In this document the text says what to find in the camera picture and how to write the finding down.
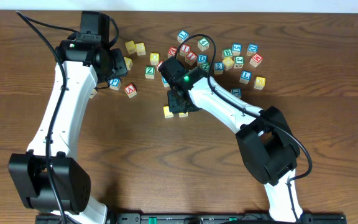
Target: white wall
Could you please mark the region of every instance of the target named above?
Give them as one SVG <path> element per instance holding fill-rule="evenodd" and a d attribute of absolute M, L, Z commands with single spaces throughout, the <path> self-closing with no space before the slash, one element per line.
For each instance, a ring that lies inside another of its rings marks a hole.
<path fill-rule="evenodd" d="M 358 13 L 358 0 L 0 0 L 0 9 Z"/>

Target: toy block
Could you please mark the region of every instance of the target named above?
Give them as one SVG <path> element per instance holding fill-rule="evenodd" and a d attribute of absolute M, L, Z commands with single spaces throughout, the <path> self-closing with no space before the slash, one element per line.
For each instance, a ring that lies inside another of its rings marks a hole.
<path fill-rule="evenodd" d="M 224 49 L 222 51 L 222 58 L 233 58 L 233 53 L 231 52 L 231 49 Z"/>
<path fill-rule="evenodd" d="M 187 37 L 189 37 L 189 33 L 187 33 L 186 31 L 182 30 L 178 34 L 178 41 L 182 43 L 184 40 L 187 39 Z"/>
<path fill-rule="evenodd" d="M 214 74 L 215 75 L 220 75 L 223 73 L 224 70 L 224 66 L 222 62 L 215 62 L 214 64 Z"/>
<path fill-rule="evenodd" d="M 251 61 L 249 61 L 249 63 L 256 68 L 262 62 L 263 59 L 264 58 L 259 54 L 255 54 L 254 56 L 252 56 Z"/>
<path fill-rule="evenodd" d="M 257 90 L 263 90 L 263 88 L 265 87 L 265 84 L 266 84 L 266 78 L 256 77 L 255 83 L 254 83 L 254 88 Z"/>
<path fill-rule="evenodd" d="M 112 80 L 110 80 L 109 84 L 110 89 L 113 90 L 119 90 L 119 88 L 121 87 L 121 81 L 119 80 L 119 78 L 113 78 Z"/>
<path fill-rule="evenodd" d="M 137 56 L 142 56 L 146 54 L 146 47 L 144 46 L 144 43 L 136 44 L 136 52 Z"/>
<path fill-rule="evenodd" d="M 125 86 L 125 93 L 128 95 L 129 98 L 132 98 L 136 95 L 136 89 L 133 84 L 129 84 Z"/>
<path fill-rule="evenodd" d="M 126 42 L 125 47 L 127 47 L 127 50 L 128 50 L 129 54 L 136 53 L 136 46 L 135 46 L 135 42 L 133 40 L 131 40 L 129 42 Z"/>
<path fill-rule="evenodd" d="M 90 99 L 94 98 L 94 96 L 98 94 L 98 91 L 93 89 L 91 95 L 89 96 Z"/>
<path fill-rule="evenodd" d="M 233 59 L 231 59 L 231 58 L 225 58 L 225 59 L 223 59 L 222 63 L 223 63 L 223 65 L 224 65 L 224 69 L 225 69 L 226 71 L 229 70 L 230 68 L 232 68 L 233 65 L 234 65 L 234 61 L 233 61 Z"/>
<path fill-rule="evenodd" d="M 185 61 L 186 61 L 187 64 L 193 65 L 197 61 L 197 54 L 194 53 L 194 52 L 189 52 L 186 55 Z"/>
<path fill-rule="evenodd" d="M 247 56 L 253 56 L 258 52 L 258 45 L 256 44 L 249 44 L 247 50 Z"/>
<path fill-rule="evenodd" d="M 151 66 L 146 66 L 145 76 L 146 78 L 154 79 L 155 68 Z"/>
<path fill-rule="evenodd" d="M 176 47 L 170 47 L 168 50 L 168 58 L 170 57 L 174 57 L 175 54 L 177 53 L 177 48 Z"/>
<path fill-rule="evenodd" d="M 164 79 L 164 77 L 161 77 L 162 78 L 162 84 L 164 85 L 164 87 L 169 87 L 169 84 L 168 82 Z"/>
<path fill-rule="evenodd" d="M 127 70 L 131 70 L 133 63 L 132 63 L 132 59 L 124 57 L 125 60 L 125 65 L 127 66 Z"/>
<path fill-rule="evenodd" d="M 160 66 L 162 65 L 162 62 L 164 62 L 164 61 L 162 60 L 160 63 L 158 63 L 158 65 L 155 66 L 155 68 L 157 69 L 158 72 L 160 72 L 159 69 L 160 69 Z"/>
<path fill-rule="evenodd" d="M 186 112 L 186 113 L 179 113 L 179 118 L 184 118 L 184 117 L 187 117 L 189 116 L 189 112 Z"/>
<path fill-rule="evenodd" d="M 233 94 L 238 99 L 240 99 L 241 98 L 241 89 L 240 88 L 231 89 L 231 94 Z"/>
<path fill-rule="evenodd" d="M 251 80 L 251 72 L 248 71 L 242 71 L 240 82 L 244 84 L 248 84 L 249 80 Z"/>
<path fill-rule="evenodd" d="M 165 118 L 173 118 L 173 113 L 169 111 L 169 106 L 164 106 L 164 116 Z"/>
<path fill-rule="evenodd" d="M 209 47 L 209 41 L 204 37 L 198 41 L 197 46 L 201 51 L 205 51 Z"/>
<path fill-rule="evenodd" d="M 242 68 L 243 65 L 244 65 L 244 57 L 243 56 L 234 57 L 234 68 Z"/>
<path fill-rule="evenodd" d="M 158 61 L 160 60 L 159 53 L 150 53 L 150 64 L 158 65 Z"/>
<path fill-rule="evenodd" d="M 208 56 L 207 55 L 198 55 L 198 59 L 197 59 L 197 66 L 200 66 L 202 64 L 205 64 L 208 60 Z"/>
<path fill-rule="evenodd" d="M 241 44 L 233 44 L 233 47 L 231 47 L 231 52 L 233 56 L 240 56 L 241 50 L 242 50 Z"/>
<path fill-rule="evenodd" d="M 186 57 L 186 55 L 190 52 L 191 47 L 187 44 L 183 44 L 180 48 L 179 54 L 180 56 Z"/>
<path fill-rule="evenodd" d="M 202 64 L 201 69 L 203 69 L 204 71 L 206 71 L 208 73 L 209 72 L 209 63 Z"/>

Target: small cube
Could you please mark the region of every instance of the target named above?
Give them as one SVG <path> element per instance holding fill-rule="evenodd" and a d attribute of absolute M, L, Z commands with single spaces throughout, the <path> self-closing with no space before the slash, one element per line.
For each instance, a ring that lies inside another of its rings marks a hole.
<path fill-rule="evenodd" d="M 126 42 L 125 47 L 127 47 L 127 50 L 128 50 L 129 54 L 136 53 L 136 46 L 135 46 L 135 42 L 133 40 L 131 40 L 129 42 Z"/>
<path fill-rule="evenodd" d="M 164 87 L 169 87 L 169 83 L 164 79 L 164 77 L 161 77 L 162 78 L 162 85 Z"/>
<path fill-rule="evenodd" d="M 244 65 L 243 56 L 234 57 L 234 68 L 242 68 L 243 65 Z"/>
<path fill-rule="evenodd" d="M 164 106 L 164 116 L 165 118 L 173 118 L 173 113 L 169 111 L 169 106 Z"/>
<path fill-rule="evenodd" d="M 235 88 L 231 90 L 231 94 L 233 94 L 234 96 L 236 96 L 238 99 L 241 98 L 241 89 L 240 88 Z"/>
<path fill-rule="evenodd" d="M 89 98 L 92 99 L 96 94 L 98 94 L 98 91 L 93 89 L 91 95 L 89 96 Z"/>
<path fill-rule="evenodd" d="M 124 57 L 124 60 L 125 60 L 125 65 L 127 67 L 127 70 L 128 71 L 131 70 L 131 68 L 133 66 L 132 59 Z"/>
<path fill-rule="evenodd" d="M 186 57 L 186 55 L 190 52 L 191 47 L 187 44 L 183 44 L 180 48 L 179 54 L 180 56 Z"/>
<path fill-rule="evenodd" d="M 222 59 L 225 58 L 233 58 L 233 53 L 231 52 L 231 49 L 224 49 L 222 51 Z"/>
<path fill-rule="evenodd" d="M 254 83 L 254 88 L 257 90 L 263 90 L 263 88 L 265 87 L 265 84 L 266 84 L 266 78 L 256 77 L 255 83 Z"/>
<path fill-rule="evenodd" d="M 241 73 L 241 77 L 240 77 L 240 82 L 244 83 L 244 84 L 248 84 L 249 80 L 251 80 L 251 72 L 248 71 L 242 71 Z"/>
<path fill-rule="evenodd" d="M 174 57 L 175 54 L 177 53 L 177 48 L 176 47 L 170 47 L 168 50 L 168 58 L 170 57 Z"/>
<path fill-rule="evenodd" d="M 125 93 L 128 95 L 129 98 L 132 98 L 136 95 L 136 89 L 133 84 L 129 84 L 128 86 L 125 86 Z"/>
<path fill-rule="evenodd" d="M 201 69 L 206 72 L 209 72 L 209 63 L 202 64 Z"/>
<path fill-rule="evenodd" d="M 197 66 L 200 66 L 202 64 L 205 64 L 208 60 L 208 56 L 207 55 L 198 55 L 198 59 L 197 59 Z"/>
<path fill-rule="evenodd" d="M 231 52 L 233 56 L 240 56 L 241 50 L 242 50 L 241 44 L 233 44 L 233 47 L 231 48 Z"/>
<path fill-rule="evenodd" d="M 187 33 L 186 31 L 182 30 L 178 34 L 178 41 L 182 43 L 184 40 L 187 39 L 187 37 L 189 37 L 189 33 Z"/>
<path fill-rule="evenodd" d="M 225 69 L 226 71 L 229 70 L 230 68 L 232 68 L 233 65 L 234 65 L 234 61 L 233 61 L 233 59 L 231 59 L 231 58 L 225 58 L 225 59 L 223 59 L 222 63 L 223 63 L 223 65 L 224 65 L 224 69 Z"/>
<path fill-rule="evenodd" d="M 113 90 L 119 90 L 119 88 L 121 87 L 121 81 L 119 80 L 119 78 L 113 78 L 112 80 L 110 80 L 109 84 L 110 89 Z"/>
<path fill-rule="evenodd" d="M 197 61 L 197 54 L 194 53 L 194 52 L 189 52 L 186 55 L 185 61 L 186 61 L 187 64 L 193 65 Z"/>
<path fill-rule="evenodd" d="M 205 51 L 209 47 L 209 41 L 204 37 L 198 41 L 197 46 L 201 51 Z"/>
<path fill-rule="evenodd" d="M 224 66 L 222 62 L 215 62 L 214 64 L 214 74 L 220 75 L 223 74 Z"/>
<path fill-rule="evenodd" d="M 254 56 L 252 56 L 251 61 L 249 61 L 249 63 L 256 68 L 262 62 L 263 59 L 264 58 L 259 54 L 255 54 Z"/>
<path fill-rule="evenodd" d="M 154 79 L 155 68 L 151 66 L 146 66 L 145 76 L 146 78 Z"/>
<path fill-rule="evenodd" d="M 258 52 L 258 45 L 256 44 L 249 44 L 247 50 L 247 56 L 253 56 Z"/>
<path fill-rule="evenodd" d="M 187 117 L 189 116 L 189 112 L 187 111 L 186 113 L 179 113 L 179 118 L 184 118 L 184 117 Z"/>
<path fill-rule="evenodd" d="M 160 61 L 160 54 L 159 53 L 150 53 L 150 64 L 158 65 L 158 61 Z"/>
<path fill-rule="evenodd" d="M 162 62 L 164 62 L 164 61 L 162 60 L 160 63 L 158 63 L 158 65 L 155 66 L 155 68 L 157 69 L 158 72 L 160 72 L 160 71 L 159 71 L 159 68 L 160 68 L 160 66 L 162 65 Z"/>
<path fill-rule="evenodd" d="M 136 44 L 136 52 L 137 52 L 137 56 L 146 54 L 146 47 L 144 46 L 144 43 Z"/>

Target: wooden tabletop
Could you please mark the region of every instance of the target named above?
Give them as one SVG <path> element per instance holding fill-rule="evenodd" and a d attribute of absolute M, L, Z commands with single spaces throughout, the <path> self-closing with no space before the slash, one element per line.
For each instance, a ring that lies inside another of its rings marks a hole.
<path fill-rule="evenodd" d="M 42 22 L 79 29 L 81 12 L 24 11 Z M 264 187 L 244 167 L 234 134 L 206 111 L 165 119 L 160 75 L 145 79 L 151 52 L 167 59 L 177 34 L 208 34 L 222 49 L 259 45 L 264 61 L 216 79 L 242 100 L 285 115 L 308 148 L 313 171 L 296 182 L 299 203 L 311 212 L 344 213 L 358 223 L 358 14 L 107 12 L 119 27 L 119 47 L 134 66 L 123 85 L 137 95 L 100 90 L 89 100 L 78 143 L 78 162 L 91 176 L 91 193 L 117 208 L 145 213 L 243 213 L 268 210 Z M 53 46 L 69 33 L 39 27 Z M 124 43 L 144 42 L 147 55 L 128 55 Z M 198 54 L 196 40 L 190 41 Z M 212 47 L 206 53 L 211 56 Z M 7 171 L 12 153 L 25 153 L 44 115 L 55 61 L 39 37 L 14 13 L 0 11 L 0 223 L 33 223 Z M 253 89 L 256 76 L 266 78 Z M 302 154 L 297 173 L 307 161 Z"/>

